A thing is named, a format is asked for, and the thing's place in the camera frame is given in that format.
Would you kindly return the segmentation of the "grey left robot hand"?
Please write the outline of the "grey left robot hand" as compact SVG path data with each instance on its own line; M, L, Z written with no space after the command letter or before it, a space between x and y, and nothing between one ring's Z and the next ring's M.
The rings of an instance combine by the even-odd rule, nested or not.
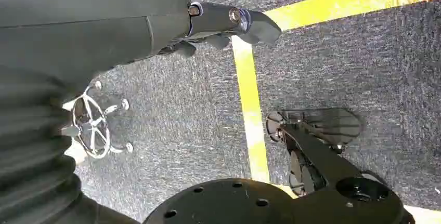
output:
M274 43L265 14L192 0L1 0L1 104L80 93L100 72L157 54L222 48L230 36Z

